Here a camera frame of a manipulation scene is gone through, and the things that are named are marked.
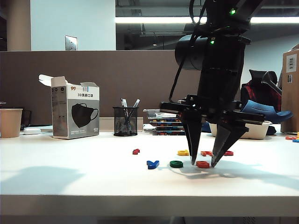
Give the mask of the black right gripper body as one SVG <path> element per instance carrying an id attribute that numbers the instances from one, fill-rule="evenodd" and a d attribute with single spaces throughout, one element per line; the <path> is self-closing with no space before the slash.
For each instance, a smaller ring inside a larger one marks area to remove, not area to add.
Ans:
<path id="1" fill-rule="evenodd" d="M 187 95 L 181 104 L 161 102 L 160 111 L 177 114 L 186 127 L 199 127 L 203 119 L 223 127 L 261 125 L 263 115 L 240 112 L 241 102 L 234 101 L 240 79 L 239 72 L 230 70 L 202 71 L 196 95 Z"/>

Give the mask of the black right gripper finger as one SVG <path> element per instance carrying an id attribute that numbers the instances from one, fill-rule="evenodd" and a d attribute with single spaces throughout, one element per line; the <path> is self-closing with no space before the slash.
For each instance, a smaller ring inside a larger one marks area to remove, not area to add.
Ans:
<path id="1" fill-rule="evenodd" d="M 182 112 L 182 123 L 188 141 L 192 165 L 195 164 L 197 158 L 202 129 L 201 120 L 202 116 L 198 112 Z"/>
<path id="2" fill-rule="evenodd" d="M 222 156 L 249 129 L 242 124 L 217 124 L 217 134 L 213 147 L 211 166 L 215 167 Z"/>

